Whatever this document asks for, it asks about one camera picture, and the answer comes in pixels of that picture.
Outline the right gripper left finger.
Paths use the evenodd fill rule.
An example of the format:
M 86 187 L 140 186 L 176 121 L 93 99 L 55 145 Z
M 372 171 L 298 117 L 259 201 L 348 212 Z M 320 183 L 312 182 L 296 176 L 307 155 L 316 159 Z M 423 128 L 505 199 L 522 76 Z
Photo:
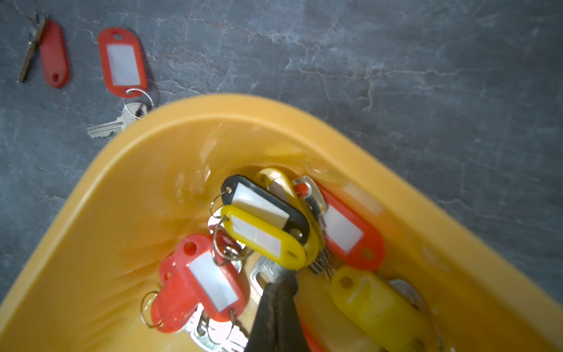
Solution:
M 280 277 L 265 286 L 245 352 L 282 351 L 277 318 L 277 294 L 282 282 L 283 278 Z

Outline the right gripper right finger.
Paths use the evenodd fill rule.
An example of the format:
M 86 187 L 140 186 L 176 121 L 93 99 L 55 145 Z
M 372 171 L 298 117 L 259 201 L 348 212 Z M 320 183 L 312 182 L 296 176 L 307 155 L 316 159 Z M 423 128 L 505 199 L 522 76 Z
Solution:
M 277 350 L 309 352 L 294 297 L 299 286 L 294 271 L 277 279 Z

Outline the pile of tagged keys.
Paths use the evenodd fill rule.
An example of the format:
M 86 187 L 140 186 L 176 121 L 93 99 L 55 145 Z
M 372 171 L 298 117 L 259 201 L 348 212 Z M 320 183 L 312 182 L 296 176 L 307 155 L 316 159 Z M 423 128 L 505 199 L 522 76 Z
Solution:
M 160 265 L 142 322 L 187 331 L 206 351 L 442 351 L 422 297 L 378 274 L 380 232 L 304 175 L 276 168 L 228 177 L 208 233 Z

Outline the red tag with key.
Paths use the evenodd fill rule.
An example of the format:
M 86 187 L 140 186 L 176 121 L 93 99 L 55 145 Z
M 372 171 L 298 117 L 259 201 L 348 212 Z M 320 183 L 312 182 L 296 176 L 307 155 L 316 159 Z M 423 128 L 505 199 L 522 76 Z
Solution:
M 124 102 L 120 116 L 87 129 L 91 139 L 118 134 L 155 107 L 154 100 L 148 94 L 145 64 L 137 36 L 119 27 L 104 29 L 98 35 L 98 48 L 108 91 L 124 101 L 144 96 L 148 103 Z

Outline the yellow plastic storage box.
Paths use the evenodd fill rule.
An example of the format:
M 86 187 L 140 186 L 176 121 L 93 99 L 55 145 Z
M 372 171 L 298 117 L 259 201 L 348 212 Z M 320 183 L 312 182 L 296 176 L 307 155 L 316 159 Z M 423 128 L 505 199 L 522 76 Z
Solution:
M 224 179 L 264 167 L 312 176 L 381 231 L 381 273 L 418 290 L 445 349 L 562 350 L 562 307 L 520 271 L 338 131 L 250 95 L 163 106 L 101 151 L 4 299 L 1 350 L 195 351 L 142 323 L 142 296 Z

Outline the red upright key tag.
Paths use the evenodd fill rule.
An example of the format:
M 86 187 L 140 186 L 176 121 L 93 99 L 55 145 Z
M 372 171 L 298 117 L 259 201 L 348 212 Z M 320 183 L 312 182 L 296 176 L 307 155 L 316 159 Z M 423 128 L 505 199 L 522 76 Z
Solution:
M 246 306 L 238 272 L 227 262 L 216 264 L 212 240 L 203 234 L 185 237 L 174 252 L 174 273 L 169 284 L 179 290 L 183 305 L 201 304 L 208 316 L 226 322 L 237 318 Z

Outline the plain yellow key tag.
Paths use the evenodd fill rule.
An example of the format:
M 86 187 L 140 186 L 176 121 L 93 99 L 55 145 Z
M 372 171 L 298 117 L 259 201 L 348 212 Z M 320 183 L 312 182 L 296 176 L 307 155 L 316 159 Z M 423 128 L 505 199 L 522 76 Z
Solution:
M 387 351 L 425 351 L 424 316 L 372 271 L 339 268 L 329 288 L 337 308 Z

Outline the orange red key tag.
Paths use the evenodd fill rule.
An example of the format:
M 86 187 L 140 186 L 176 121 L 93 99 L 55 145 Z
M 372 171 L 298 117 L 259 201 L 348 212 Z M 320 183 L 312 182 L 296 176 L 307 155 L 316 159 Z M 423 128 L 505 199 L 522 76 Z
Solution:
M 358 270 L 376 271 L 386 247 L 380 231 L 341 197 L 308 176 L 292 182 L 321 227 L 326 247 L 343 263 Z

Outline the black key tag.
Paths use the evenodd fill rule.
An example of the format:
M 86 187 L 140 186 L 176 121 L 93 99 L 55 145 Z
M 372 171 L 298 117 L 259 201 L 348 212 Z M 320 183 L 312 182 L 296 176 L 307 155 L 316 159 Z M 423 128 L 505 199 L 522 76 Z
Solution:
M 243 175 L 231 175 L 221 185 L 224 205 L 233 205 L 290 233 L 301 245 L 309 240 L 310 227 L 297 208 Z

